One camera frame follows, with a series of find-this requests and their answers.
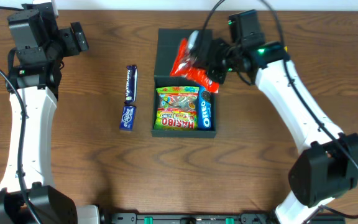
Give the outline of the red Hacks candy bag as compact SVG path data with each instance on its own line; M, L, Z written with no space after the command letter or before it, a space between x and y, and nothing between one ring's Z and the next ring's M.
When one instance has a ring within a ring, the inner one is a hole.
M170 76L186 78L187 80L194 81L195 83L205 87L210 93L218 93L219 84L208 78L205 69L195 68L193 66L194 60L188 52L187 44L187 39L181 40Z

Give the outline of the blue Oreo cookie pack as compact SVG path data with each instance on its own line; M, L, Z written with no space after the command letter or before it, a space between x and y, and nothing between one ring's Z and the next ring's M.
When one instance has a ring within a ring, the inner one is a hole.
M212 130L211 93L202 85L198 91L198 129Z

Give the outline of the dark green gift box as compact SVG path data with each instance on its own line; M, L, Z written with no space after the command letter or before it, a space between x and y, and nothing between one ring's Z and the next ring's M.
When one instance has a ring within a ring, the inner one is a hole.
M190 80L186 45L190 29L159 29L154 71L153 137L214 138L217 133L214 86Z

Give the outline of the blue Dairy Milk chocolate bar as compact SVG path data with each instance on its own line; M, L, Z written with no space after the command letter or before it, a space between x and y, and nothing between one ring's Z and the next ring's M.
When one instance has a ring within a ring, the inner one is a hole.
M128 65L127 67L127 76L126 76L126 97L125 104L129 105L135 102L137 94L137 66Z

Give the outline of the green Haribo gummy bag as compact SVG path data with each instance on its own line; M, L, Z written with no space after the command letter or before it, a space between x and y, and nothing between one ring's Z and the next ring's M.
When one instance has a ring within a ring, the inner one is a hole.
M166 86L156 89L157 106L154 129L195 131L198 127L199 87Z

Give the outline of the blue Eclipse mints box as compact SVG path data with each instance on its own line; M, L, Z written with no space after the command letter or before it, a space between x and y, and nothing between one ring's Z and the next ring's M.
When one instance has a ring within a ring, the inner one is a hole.
M132 131L134 119L136 114L136 107L125 105L121 115L120 129L124 131Z

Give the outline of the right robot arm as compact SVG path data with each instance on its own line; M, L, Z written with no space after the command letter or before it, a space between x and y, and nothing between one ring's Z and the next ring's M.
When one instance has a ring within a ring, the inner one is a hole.
M230 15L230 44L211 42L210 79L236 72L273 104L299 156L288 173L291 191L272 213L274 223L310 223L358 183L358 134L345 134L318 106L299 78L283 39L266 42L255 10Z

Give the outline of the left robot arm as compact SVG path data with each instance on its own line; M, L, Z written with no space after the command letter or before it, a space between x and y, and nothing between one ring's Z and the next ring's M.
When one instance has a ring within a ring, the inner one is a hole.
M12 128L0 182L0 223L102 223L95 205L78 207L55 188L51 163L52 124L64 58L87 51L79 22L57 25L53 1L14 8L7 18L15 46L2 72L10 95Z

